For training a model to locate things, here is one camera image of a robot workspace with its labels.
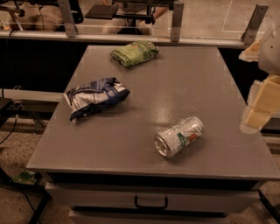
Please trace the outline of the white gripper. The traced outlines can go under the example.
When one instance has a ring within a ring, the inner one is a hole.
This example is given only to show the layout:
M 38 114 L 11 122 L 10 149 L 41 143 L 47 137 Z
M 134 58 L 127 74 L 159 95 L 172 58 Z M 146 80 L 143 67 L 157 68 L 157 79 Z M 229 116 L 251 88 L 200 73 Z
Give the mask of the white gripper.
M 265 80 L 255 80 L 241 117 L 240 130 L 255 134 L 280 110 L 280 24 L 273 24 L 251 46 L 242 51 L 239 59 L 257 62 L 261 70 L 270 74 Z

